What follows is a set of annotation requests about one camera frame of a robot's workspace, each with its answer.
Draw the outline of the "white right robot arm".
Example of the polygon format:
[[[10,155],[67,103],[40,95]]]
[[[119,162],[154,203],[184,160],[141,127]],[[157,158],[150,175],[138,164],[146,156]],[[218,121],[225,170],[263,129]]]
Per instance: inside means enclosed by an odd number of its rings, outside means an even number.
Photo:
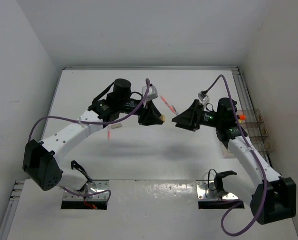
[[[219,194],[232,193],[247,204],[261,225],[291,219],[297,213],[297,185],[292,178],[284,178],[264,160],[252,145],[247,132],[238,124],[237,102],[221,98],[216,111],[206,111],[199,100],[174,117],[177,128],[196,132],[201,126],[216,130],[219,141],[238,159],[252,185],[239,179],[229,170],[216,174],[213,189]]]

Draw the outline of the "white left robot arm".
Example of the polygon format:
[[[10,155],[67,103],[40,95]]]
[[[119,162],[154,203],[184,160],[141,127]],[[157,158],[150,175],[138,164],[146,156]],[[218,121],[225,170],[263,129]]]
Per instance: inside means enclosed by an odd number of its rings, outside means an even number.
[[[85,190],[92,178],[75,160],[70,168],[61,168],[65,156],[91,135],[110,125],[121,123],[136,116],[141,126],[163,125],[165,116],[154,104],[158,98],[156,87],[146,79],[141,99],[132,98],[130,81],[118,78],[100,93],[88,109],[77,119],[69,119],[67,127],[58,133],[36,141],[29,138],[25,146],[23,171],[43,190],[55,187]]]

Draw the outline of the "tan eraser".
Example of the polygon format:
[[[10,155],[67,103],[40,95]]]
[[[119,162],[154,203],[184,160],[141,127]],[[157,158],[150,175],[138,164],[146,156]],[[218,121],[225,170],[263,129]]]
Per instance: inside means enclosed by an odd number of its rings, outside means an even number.
[[[161,115],[161,116],[159,117],[159,119],[160,119],[163,123],[166,122],[166,116],[165,116],[165,115]]]

